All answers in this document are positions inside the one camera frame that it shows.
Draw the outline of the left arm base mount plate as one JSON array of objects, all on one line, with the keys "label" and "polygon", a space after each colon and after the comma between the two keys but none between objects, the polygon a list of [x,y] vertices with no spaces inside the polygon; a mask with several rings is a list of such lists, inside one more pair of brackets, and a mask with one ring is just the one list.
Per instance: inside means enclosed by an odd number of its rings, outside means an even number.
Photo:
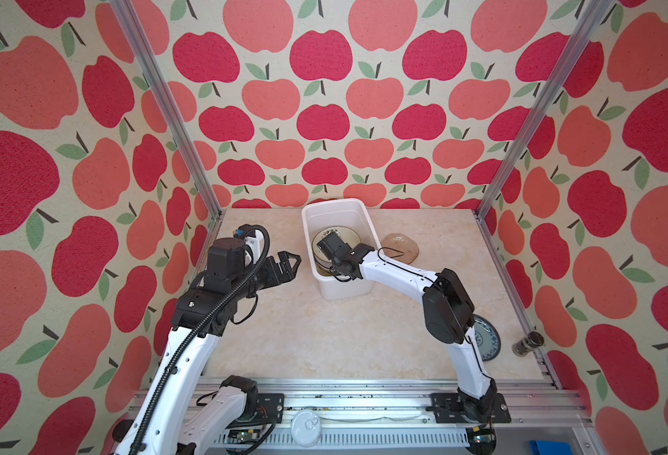
[{"label": "left arm base mount plate", "polygon": [[283,420],[284,394],[260,394],[253,392],[245,395],[243,414],[229,424],[229,428],[236,425],[263,425],[275,422],[281,424]]}]

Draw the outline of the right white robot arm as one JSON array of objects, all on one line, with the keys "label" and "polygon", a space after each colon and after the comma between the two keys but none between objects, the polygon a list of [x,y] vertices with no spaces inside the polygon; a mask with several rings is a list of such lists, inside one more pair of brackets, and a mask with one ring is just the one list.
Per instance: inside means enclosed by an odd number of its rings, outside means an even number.
[{"label": "right white robot arm", "polygon": [[352,248],[335,232],[317,247],[336,276],[379,282],[422,303],[427,331],[449,350],[466,419],[488,422],[497,385],[483,365],[475,340],[474,304],[458,275],[448,268],[432,272],[411,267],[366,244]]}]

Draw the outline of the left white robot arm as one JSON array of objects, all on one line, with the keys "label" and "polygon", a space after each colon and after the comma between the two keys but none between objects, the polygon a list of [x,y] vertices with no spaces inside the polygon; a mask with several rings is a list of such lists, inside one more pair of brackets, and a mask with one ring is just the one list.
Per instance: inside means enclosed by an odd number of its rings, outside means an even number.
[{"label": "left white robot arm", "polygon": [[269,255],[269,233],[244,225],[214,241],[207,265],[178,298],[161,364],[139,414],[117,445],[118,454],[203,454],[230,426],[248,427],[260,409],[254,380],[231,375],[193,417],[187,415],[202,371],[239,301],[296,278],[301,257]]}]

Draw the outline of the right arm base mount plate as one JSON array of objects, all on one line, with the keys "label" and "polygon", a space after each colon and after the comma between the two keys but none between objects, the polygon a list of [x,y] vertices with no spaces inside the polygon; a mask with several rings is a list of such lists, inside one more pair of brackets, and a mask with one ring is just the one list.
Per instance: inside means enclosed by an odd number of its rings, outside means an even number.
[{"label": "right arm base mount plate", "polygon": [[460,394],[432,394],[426,411],[433,413],[437,424],[509,424],[512,417],[504,396],[496,394],[490,415],[480,408],[479,400],[462,400]]}]

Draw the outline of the cream plate with plant drawing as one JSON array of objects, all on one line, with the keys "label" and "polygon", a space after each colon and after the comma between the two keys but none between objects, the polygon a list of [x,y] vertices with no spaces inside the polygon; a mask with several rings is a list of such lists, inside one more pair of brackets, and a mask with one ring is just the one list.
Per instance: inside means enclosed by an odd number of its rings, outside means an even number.
[{"label": "cream plate with plant drawing", "polygon": [[314,236],[311,249],[319,272],[337,279],[346,279],[347,276],[339,273],[330,256],[343,260],[360,241],[360,235],[350,227],[328,227],[318,232]]}]

